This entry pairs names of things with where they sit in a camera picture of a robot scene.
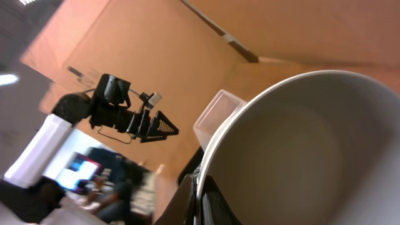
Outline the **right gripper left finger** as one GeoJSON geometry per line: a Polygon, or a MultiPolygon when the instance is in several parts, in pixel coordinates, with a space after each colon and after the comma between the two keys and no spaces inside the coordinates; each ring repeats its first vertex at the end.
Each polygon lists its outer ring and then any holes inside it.
{"type": "Polygon", "coordinates": [[[187,174],[154,225],[194,225],[196,191],[195,177],[187,174]]]}

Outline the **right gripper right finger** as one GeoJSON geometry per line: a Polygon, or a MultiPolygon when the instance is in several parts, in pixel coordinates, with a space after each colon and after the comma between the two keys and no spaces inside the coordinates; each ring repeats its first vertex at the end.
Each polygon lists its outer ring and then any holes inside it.
{"type": "Polygon", "coordinates": [[[206,176],[201,196],[202,225],[242,225],[211,176],[206,176]]]}

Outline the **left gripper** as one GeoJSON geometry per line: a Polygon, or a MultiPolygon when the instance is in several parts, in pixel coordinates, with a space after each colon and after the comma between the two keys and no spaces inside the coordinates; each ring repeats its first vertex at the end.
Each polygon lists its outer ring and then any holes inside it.
{"type": "Polygon", "coordinates": [[[144,109],[133,114],[126,131],[132,139],[139,138],[141,143],[149,143],[179,134],[179,129],[161,111],[157,111],[154,117],[149,113],[150,110],[144,109]]]}

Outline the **grey bowl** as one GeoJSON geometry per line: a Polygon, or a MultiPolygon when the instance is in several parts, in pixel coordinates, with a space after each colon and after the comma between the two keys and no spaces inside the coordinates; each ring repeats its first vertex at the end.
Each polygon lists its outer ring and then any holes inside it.
{"type": "Polygon", "coordinates": [[[201,163],[243,224],[398,224],[399,94],[349,71],[307,72],[258,94],[201,163]]]}

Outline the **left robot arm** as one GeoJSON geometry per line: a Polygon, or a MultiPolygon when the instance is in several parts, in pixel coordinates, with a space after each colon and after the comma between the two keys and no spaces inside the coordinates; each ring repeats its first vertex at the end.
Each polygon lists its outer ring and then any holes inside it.
{"type": "Polygon", "coordinates": [[[87,91],[63,96],[46,117],[41,128],[16,162],[6,171],[4,180],[19,188],[29,188],[40,179],[48,164],[74,127],[88,119],[91,128],[109,127],[128,134],[130,140],[141,143],[163,141],[175,136],[179,129],[161,112],[150,116],[151,109],[160,101],[158,93],[142,92],[138,111],[130,111],[131,84],[103,74],[90,96],[87,91]]]}

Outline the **black plastic tray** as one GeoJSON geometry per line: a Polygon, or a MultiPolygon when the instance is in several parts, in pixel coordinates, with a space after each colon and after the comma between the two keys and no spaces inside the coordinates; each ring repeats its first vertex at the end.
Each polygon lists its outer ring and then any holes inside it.
{"type": "Polygon", "coordinates": [[[204,150],[200,146],[197,149],[197,151],[194,153],[192,158],[189,160],[189,162],[186,164],[184,169],[179,174],[178,179],[177,179],[178,186],[180,185],[180,183],[183,181],[184,177],[187,174],[192,174],[195,171],[195,169],[201,164],[201,162],[203,160],[203,156],[204,156],[204,150]]]}

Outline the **clear plastic bin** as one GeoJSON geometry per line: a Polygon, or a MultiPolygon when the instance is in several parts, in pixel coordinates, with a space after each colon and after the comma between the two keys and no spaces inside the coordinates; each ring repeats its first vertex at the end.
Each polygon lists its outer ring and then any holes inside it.
{"type": "Polygon", "coordinates": [[[219,126],[247,103],[223,89],[214,96],[193,126],[197,140],[204,151],[219,126]]]}

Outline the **background computer monitor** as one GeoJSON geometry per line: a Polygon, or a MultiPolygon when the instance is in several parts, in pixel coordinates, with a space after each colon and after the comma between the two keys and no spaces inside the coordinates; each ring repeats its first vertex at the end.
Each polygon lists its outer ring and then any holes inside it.
{"type": "Polygon", "coordinates": [[[77,192],[80,190],[79,183],[92,180],[100,168],[100,163],[75,152],[56,177],[56,182],[68,191],[77,192]]]}

